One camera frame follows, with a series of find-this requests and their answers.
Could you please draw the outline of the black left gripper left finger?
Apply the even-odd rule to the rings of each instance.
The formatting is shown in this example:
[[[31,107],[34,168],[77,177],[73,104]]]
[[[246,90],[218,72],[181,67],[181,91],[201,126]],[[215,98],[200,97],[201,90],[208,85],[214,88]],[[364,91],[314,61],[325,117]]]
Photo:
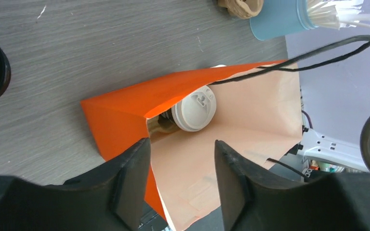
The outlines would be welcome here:
[[[0,231],[136,231],[150,169],[150,139],[65,181],[0,176]]]

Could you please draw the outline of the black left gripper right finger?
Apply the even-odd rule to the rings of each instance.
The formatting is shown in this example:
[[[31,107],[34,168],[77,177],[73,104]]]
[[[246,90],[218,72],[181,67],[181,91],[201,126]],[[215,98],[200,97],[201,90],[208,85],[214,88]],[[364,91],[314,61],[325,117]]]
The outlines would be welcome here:
[[[215,142],[214,159],[227,231],[370,231],[370,173],[296,182],[224,141]]]

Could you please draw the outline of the single cardboard cup carrier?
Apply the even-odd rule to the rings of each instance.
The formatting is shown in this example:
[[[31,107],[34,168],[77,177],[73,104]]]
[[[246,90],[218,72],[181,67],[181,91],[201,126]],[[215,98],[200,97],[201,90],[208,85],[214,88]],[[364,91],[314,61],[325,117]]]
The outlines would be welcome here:
[[[148,119],[146,121],[146,125],[151,141],[158,141],[164,136],[180,130],[180,128],[174,122],[160,115]]]

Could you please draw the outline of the orange paper bag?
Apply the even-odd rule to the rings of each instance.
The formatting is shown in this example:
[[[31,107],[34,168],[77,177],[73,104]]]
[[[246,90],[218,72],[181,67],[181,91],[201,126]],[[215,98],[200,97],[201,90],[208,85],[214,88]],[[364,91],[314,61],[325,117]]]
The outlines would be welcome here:
[[[171,73],[82,100],[80,105],[101,157],[109,161],[141,138],[146,121],[169,110],[195,90],[208,86],[217,108],[202,130],[179,130],[151,141],[151,166],[145,201],[174,231],[184,231],[220,205],[214,142],[225,141],[243,157],[265,167],[302,139],[297,62],[350,43],[361,46],[313,64],[315,69],[345,60],[370,46],[358,35],[297,57]]]

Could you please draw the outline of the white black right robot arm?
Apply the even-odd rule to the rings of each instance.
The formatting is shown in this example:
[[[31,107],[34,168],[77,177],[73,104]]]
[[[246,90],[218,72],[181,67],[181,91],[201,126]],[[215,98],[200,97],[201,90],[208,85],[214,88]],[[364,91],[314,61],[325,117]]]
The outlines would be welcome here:
[[[311,160],[370,172],[370,117],[362,128],[358,145],[304,128],[303,138],[292,148],[292,153]]]

